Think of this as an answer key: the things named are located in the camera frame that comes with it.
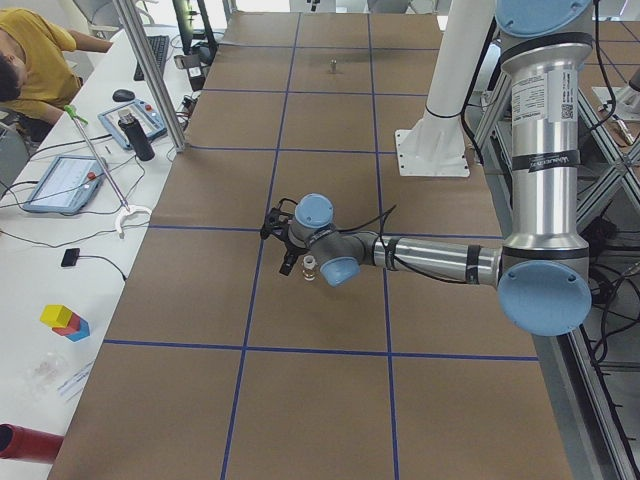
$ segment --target black bottle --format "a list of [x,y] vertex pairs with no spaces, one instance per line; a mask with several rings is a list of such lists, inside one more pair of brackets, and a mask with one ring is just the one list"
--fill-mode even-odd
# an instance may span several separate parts
[[120,116],[118,126],[127,136],[129,144],[136,152],[136,156],[142,161],[151,160],[155,153],[138,119],[127,108],[118,111],[118,115]]

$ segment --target yellow cube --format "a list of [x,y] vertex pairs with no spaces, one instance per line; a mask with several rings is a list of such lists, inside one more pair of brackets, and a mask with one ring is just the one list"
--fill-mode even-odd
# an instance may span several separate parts
[[40,321],[51,328],[65,328],[72,315],[73,312],[64,305],[47,305],[40,315]]

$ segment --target computer mouse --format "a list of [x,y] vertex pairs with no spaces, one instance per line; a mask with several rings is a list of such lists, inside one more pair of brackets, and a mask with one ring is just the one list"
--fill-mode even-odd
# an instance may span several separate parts
[[136,98],[136,94],[131,90],[125,90],[124,88],[119,88],[115,92],[113,92],[112,97],[114,102],[130,102],[134,98]]

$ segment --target white table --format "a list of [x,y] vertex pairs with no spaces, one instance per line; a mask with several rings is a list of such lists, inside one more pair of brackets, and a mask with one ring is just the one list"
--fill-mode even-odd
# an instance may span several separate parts
[[[169,35],[174,43],[177,29],[153,27],[148,35]],[[83,118],[89,120],[86,131],[90,137],[107,132],[97,115],[117,106],[111,99],[114,90],[133,90],[137,98],[154,105],[146,82],[134,82],[135,57],[124,32],[114,37],[114,45],[95,69],[73,104]],[[191,93],[187,75],[178,70],[173,56],[179,50],[170,49],[164,80],[172,103],[177,108],[185,94]],[[71,119],[65,115],[43,142],[41,148],[81,139]],[[96,143],[111,167],[126,162],[132,152],[123,151],[113,140]],[[129,195],[132,204],[153,208],[160,196],[175,155],[171,139],[167,136],[153,142],[156,156],[142,162],[145,176]],[[38,180],[57,154],[73,151],[89,155],[83,144],[50,149],[34,155],[17,182]],[[113,171],[113,176],[127,192],[142,174],[135,160]],[[16,187],[18,198],[24,201],[31,188]],[[7,193],[0,206],[15,203]],[[119,208],[115,193],[105,181],[96,196],[83,211],[114,212]],[[82,214],[64,217],[56,214],[30,214],[18,207],[0,208],[0,229],[39,242],[57,245],[92,235],[98,231],[113,230],[116,214]],[[148,215],[128,218],[125,225],[139,225],[149,220]],[[80,255],[107,257],[128,274],[144,238],[146,227],[129,228],[120,239],[115,232],[73,243]],[[100,259],[80,259],[73,268],[61,268],[60,261],[67,247],[47,248],[16,240],[0,233],[0,423],[12,423],[28,428],[64,434],[69,426],[80,395],[62,396],[57,388],[96,357],[106,329],[111,321],[124,282],[118,271]],[[77,343],[53,333],[39,319],[47,304],[63,304],[82,316],[91,327],[91,335]],[[30,380],[29,372],[48,365],[61,364],[60,371],[49,381],[36,375]],[[34,386],[42,386],[39,393]],[[0,460],[0,480],[36,480],[46,478],[49,465],[16,460]]]

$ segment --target yellow shirt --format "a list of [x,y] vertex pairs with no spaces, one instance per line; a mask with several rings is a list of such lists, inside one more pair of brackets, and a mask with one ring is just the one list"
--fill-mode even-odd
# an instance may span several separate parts
[[72,52],[76,41],[64,28],[22,8],[0,10],[0,29],[20,44],[26,56],[27,82],[20,97],[0,105],[31,118],[42,118],[46,104],[62,108],[80,90],[62,51]]

